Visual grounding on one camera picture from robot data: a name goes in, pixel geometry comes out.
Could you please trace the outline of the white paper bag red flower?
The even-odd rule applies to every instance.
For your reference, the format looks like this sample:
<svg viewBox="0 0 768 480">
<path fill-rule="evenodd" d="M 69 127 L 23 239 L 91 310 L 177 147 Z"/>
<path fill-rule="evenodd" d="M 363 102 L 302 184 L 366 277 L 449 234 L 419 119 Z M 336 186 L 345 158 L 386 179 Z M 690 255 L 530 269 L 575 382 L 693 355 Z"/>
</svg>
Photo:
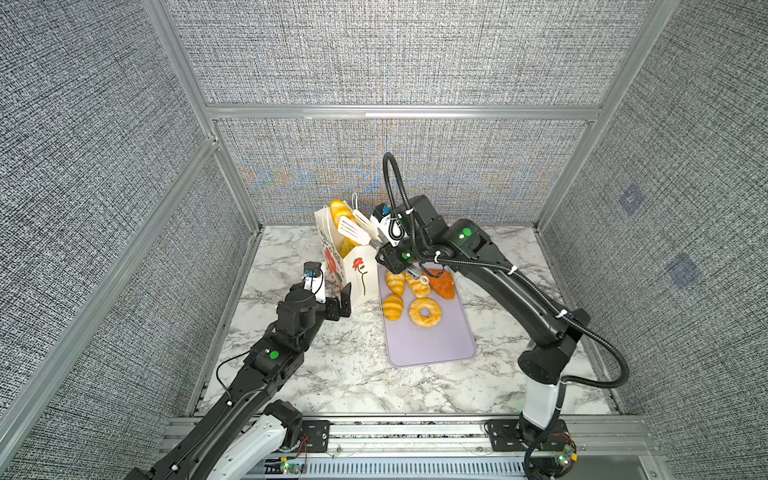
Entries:
<svg viewBox="0 0 768 480">
<path fill-rule="evenodd" d="M 316 228 L 323 244 L 327 286 L 335 296 L 347 283 L 351 283 L 353 307 L 378 300 L 379 277 L 374 249 L 370 245 L 360 245 L 353 241 L 356 247 L 342 259 L 338 249 L 346 237 L 334 226 L 329 205 L 314 213 Z"/>
</svg>

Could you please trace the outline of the white slotted serving tongs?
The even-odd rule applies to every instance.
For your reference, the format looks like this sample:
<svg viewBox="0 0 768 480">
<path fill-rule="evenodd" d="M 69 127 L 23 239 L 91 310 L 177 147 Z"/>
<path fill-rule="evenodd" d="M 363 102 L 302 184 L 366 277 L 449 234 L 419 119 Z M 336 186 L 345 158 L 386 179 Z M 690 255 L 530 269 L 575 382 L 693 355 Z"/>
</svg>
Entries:
<svg viewBox="0 0 768 480">
<path fill-rule="evenodd" d="M 360 245 L 370 245 L 376 250 L 379 250 L 383 247 L 383 244 L 378 239 L 372 237 L 365 229 L 359 226 L 348 216 L 339 217 L 337 230 L 341 235 Z M 426 277 L 424 275 L 420 275 L 419 272 L 412 267 L 407 267 L 404 272 L 416 281 L 419 281 L 425 285 L 429 284 L 429 281 L 426 279 Z"/>
</svg>

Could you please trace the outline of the round golden pastry bottom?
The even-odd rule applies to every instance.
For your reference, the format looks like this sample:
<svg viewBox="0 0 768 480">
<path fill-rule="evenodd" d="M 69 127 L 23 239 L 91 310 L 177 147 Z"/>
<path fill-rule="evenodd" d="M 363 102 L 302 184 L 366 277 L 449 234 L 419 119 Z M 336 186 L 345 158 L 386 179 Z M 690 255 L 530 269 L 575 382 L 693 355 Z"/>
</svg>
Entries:
<svg viewBox="0 0 768 480">
<path fill-rule="evenodd" d="M 340 247 L 339 247 L 339 249 L 338 249 L 338 252 L 339 252 L 339 255 L 340 255 L 340 257 L 341 257 L 342 259 L 346 258 L 346 257 L 349 255 L 349 253 L 350 253 L 350 252 L 351 252 L 351 251 L 352 251 L 352 250 L 353 250 L 355 247 L 356 247 L 356 244 L 355 244 L 355 243 L 354 243 L 352 240 L 350 240 L 350 239 L 348 239 L 348 238 L 344 238 L 344 239 L 343 239 L 343 241 L 342 241 L 342 243 L 341 243 L 341 246 L 340 246 Z"/>
</svg>

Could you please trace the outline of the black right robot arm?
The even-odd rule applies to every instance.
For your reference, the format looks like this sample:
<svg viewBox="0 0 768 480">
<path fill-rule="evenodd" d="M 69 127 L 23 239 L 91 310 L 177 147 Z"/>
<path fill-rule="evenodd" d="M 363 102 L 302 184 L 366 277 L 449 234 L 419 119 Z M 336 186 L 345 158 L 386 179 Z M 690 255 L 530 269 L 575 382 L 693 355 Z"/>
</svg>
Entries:
<svg viewBox="0 0 768 480">
<path fill-rule="evenodd" d="M 390 272 L 435 264 L 439 274 L 459 273 L 519 322 L 530 342 L 518 358 L 527 377 L 518 436 L 526 446 L 553 440 L 565 397 L 563 371 L 587 331 L 588 314 L 571 312 L 541 291 L 475 222 L 447 224 L 424 195 L 399 206 L 379 204 L 373 219 L 380 238 L 377 260 Z"/>
</svg>

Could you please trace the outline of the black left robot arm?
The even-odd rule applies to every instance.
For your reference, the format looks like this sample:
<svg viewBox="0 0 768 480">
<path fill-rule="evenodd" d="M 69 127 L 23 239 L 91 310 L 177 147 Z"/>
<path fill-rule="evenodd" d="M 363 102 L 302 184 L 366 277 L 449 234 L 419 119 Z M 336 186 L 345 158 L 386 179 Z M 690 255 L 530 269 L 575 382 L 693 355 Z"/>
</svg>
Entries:
<svg viewBox="0 0 768 480">
<path fill-rule="evenodd" d="M 149 470 L 133 468 L 128 479 L 207 479 L 224 461 L 249 419 L 262 409 L 275 413 L 280 427 L 301 423 L 301 414 L 274 395 L 304 362 L 304 354 L 327 320 L 351 316 L 352 285 L 323 303 L 311 289 L 293 285 L 272 322 L 249 350 L 243 366 L 217 403 L 177 446 Z"/>
</svg>

